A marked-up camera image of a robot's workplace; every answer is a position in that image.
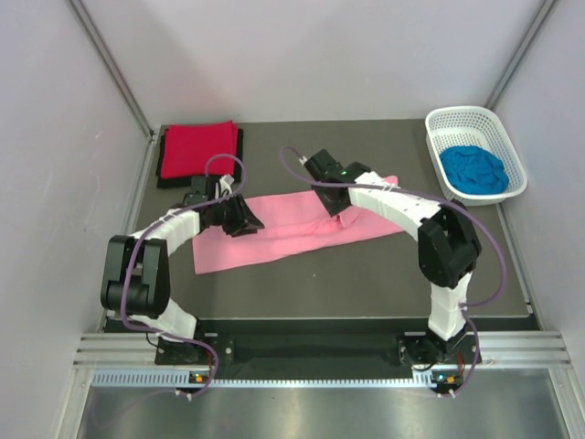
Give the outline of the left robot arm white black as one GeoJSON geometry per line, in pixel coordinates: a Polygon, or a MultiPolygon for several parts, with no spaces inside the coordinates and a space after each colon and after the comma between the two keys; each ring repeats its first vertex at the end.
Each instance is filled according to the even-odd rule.
{"type": "Polygon", "coordinates": [[[232,184],[229,175],[192,177],[181,203],[143,230],[110,238],[107,246],[103,308],[117,313],[129,330],[168,340],[191,363],[216,353],[199,320],[171,298],[169,257],[209,228],[232,238],[264,229],[232,184]]]}

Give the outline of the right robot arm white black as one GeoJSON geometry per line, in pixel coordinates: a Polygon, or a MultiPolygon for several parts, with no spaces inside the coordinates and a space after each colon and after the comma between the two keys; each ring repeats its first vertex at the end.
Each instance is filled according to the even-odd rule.
{"type": "Polygon", "coordinates": [[[309,158],[301,156],[299,162],[315,181],[312,189],[330,214],[363,209],[417,242],[418,266],[431,284],[431,312],[425,336],[404,343],[403,360],[414,364],[450,360],[464,337],[462,304],[482,251],[473,223],[450,206],[399,192],[397,185],[358,162],[343,167],[324,149],[309,158]]]}

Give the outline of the pink t shirt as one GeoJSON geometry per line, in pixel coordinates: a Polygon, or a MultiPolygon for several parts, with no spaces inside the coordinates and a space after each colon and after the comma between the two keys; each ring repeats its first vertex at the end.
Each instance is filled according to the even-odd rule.
{"type": "Polygon", "coordinates": [[[231,237],[220,227],[193,239],[197,274],[215,273],[358,241],[400,233],[401,228],[368,210],[350,207],[330,216],[311,191],[247,200],[264,228],[231,237]]]}

